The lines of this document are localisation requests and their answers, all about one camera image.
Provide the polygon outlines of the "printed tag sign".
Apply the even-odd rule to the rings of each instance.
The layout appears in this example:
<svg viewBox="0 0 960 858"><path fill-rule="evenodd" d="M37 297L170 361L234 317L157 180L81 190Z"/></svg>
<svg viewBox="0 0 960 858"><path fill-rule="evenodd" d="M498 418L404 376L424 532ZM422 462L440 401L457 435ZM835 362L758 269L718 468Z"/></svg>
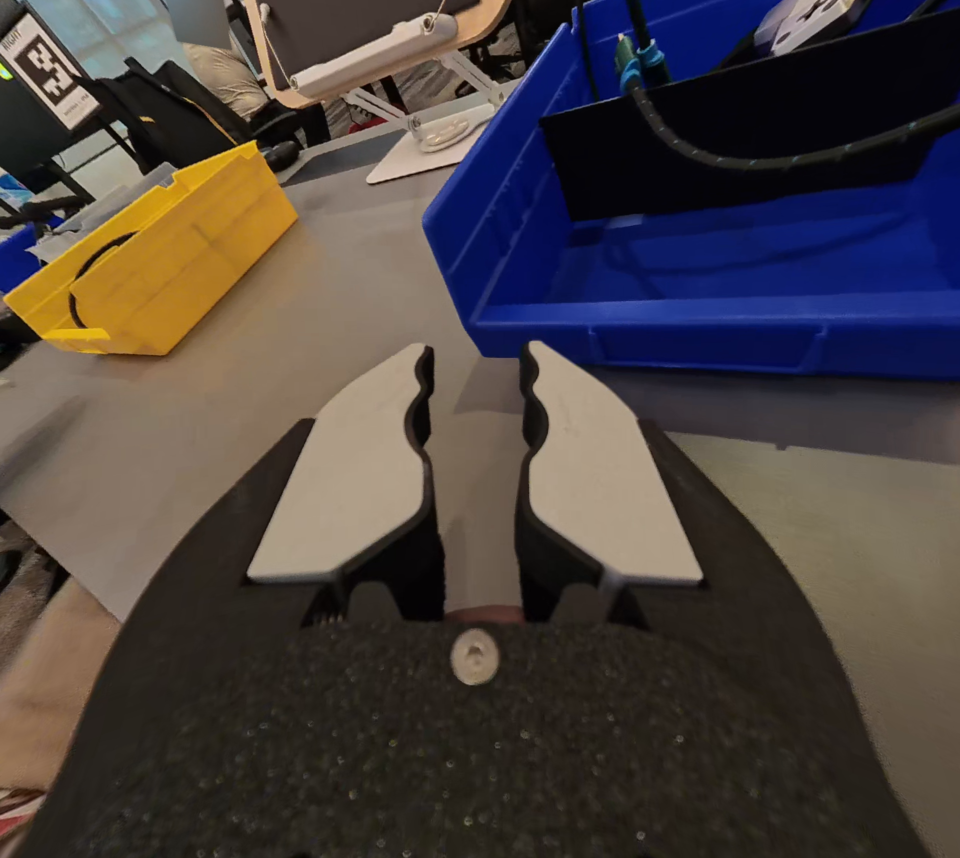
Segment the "printed tag sign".
<svg viewBox="0 0 960 858"><path fill-rule="evenodd" d="M101 111L89 77L60 39L25 1L17 1L3 25L1 61L68 133L86 126Z"/></svg>

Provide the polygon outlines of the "yellow plastic bin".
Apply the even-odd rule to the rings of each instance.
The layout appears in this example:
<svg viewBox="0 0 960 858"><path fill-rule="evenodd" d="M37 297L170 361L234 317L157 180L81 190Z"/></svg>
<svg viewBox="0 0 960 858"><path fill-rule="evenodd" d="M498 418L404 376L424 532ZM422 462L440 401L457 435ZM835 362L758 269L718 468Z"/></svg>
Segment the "yellow plastic bin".
<svg viewBox="0 0 960 858"><path fill-rule="evenodd" d="M254 142L177 170L4 297L43 341L163 357L298 217Z"/></svg>

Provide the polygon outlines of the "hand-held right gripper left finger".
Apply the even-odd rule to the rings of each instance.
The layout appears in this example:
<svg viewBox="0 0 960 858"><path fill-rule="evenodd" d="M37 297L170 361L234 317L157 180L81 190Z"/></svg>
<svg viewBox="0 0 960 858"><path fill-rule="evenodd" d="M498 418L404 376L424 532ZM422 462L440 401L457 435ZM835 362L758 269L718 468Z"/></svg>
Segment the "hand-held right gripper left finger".
<svg viewBox="0 0 960 858"><path fill-rule="evenodd" d="M431 434L435 353L412 343L316 414L246 569L249 583L316 584L344 614L383 584L404 619L438 622L446 599Z"/></svg>

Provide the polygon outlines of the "grey desk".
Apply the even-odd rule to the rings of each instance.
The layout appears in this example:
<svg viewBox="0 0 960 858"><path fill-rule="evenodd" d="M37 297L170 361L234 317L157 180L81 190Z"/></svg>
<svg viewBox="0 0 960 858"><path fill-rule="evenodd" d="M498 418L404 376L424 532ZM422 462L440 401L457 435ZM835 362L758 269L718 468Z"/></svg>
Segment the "grey desk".
<svg viewBox="0 0 960 858"><path fill-rule="evenodd" d="M466 335L423 214L453 171L377 186L391 134L307 155L298 221L165 358L42 345L2 378L2 509L120 620L295 420L434 347L447 608L520 604L519 368ZM958 384L597 369L747 515L832 637L894 788L958 856Z"/></svg>

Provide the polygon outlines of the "blue plastic bin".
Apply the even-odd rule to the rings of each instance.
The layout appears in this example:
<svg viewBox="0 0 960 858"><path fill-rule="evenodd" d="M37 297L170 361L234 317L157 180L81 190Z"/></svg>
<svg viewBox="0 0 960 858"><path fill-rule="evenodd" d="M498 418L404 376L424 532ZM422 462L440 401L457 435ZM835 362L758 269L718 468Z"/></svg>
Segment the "blue plastic bin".
<svg viewBox="0 0 960 858"><path fill-rule="evenodd" d="M642 0L668 85L749 63L737 49L782 1ZM869 0L849 32L810 47L917 20L925 1ZM484 356L514 357L540 339L596 366L958 379L958 170L572 220L541 120L623 96L615 48L632 31L624 0L592 0L584 15L599 100L577 21L560 26L423 217Z"/></svg>

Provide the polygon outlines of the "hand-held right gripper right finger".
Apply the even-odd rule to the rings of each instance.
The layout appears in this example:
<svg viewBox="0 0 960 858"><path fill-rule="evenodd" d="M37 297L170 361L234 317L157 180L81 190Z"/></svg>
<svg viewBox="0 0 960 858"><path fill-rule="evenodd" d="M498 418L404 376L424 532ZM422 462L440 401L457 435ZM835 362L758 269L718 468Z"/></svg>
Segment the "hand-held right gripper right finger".
<svg viewBox="0 0 960 858"><path fill-rule="evenodd" d="M697 589L705 575L633 411L541 340L519 357L523 457L514 515L522 609L548 622L565 591L642 623L635 587Z"/></svg>

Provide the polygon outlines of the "black divider panel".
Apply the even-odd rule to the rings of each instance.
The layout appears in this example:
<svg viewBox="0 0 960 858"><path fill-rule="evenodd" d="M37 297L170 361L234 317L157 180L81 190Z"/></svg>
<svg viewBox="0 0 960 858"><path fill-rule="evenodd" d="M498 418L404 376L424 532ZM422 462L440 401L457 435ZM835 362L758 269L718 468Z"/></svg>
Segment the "black divider panel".
<svg viewBox="0 0 960 858"><path fill-rule="evenodd" d="M958 9L544 117L574 221L958 170Z"/></svg>

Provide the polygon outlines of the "small blue bin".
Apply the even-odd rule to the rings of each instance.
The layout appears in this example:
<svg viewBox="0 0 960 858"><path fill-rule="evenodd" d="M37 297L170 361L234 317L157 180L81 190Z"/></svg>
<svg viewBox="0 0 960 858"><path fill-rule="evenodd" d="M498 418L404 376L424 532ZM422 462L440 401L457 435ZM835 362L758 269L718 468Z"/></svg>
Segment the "small blue bin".
<svg viewBox="0 0 960 858"><path fill-rule="evenodd" d="M32 223L2 233L1 294L17 289L42 268L39 258L31 251L38 242L36 233Z"/></svg>

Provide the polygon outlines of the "clear plastic organizer box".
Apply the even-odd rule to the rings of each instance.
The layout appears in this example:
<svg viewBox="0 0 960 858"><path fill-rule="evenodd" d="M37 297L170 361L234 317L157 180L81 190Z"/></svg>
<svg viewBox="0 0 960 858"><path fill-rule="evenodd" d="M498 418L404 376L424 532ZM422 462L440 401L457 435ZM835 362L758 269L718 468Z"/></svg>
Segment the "clear plastic organizer box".
<svg viewBox="0 0 960 858"><path fill-rule="evenodd" d="M102 227L120 212L154 188L168 188L173 182L175 168L163 163L130 187L117 188L105 197L87 205L63 225L44 234L38 243L27 248L41 264L51 264L70 247Z"/></svg>

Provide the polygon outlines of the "large black monitor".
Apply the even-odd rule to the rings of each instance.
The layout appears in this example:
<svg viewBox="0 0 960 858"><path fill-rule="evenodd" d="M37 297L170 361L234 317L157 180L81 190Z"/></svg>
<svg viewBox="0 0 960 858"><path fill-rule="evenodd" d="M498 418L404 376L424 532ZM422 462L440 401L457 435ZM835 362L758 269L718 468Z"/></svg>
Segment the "large black monitor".
<svg viewBox="0 0 960 858"><path fill-rule="evenodd" d="M34 192L69 183L56 158L72 134L17 79L1 80L1 168Z"/></svg>

